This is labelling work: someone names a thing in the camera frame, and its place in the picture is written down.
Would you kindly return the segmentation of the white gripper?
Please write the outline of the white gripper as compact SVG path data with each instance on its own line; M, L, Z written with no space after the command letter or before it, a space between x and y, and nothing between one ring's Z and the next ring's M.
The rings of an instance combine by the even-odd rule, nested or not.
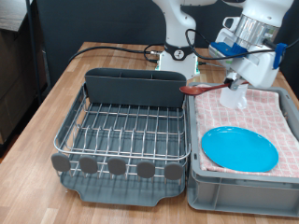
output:
M222 28L214 42L214 58L226 68L224 83L236 91L250 83L260 89L272 86L281 60L281 46L274 49L268 27L253 30Z

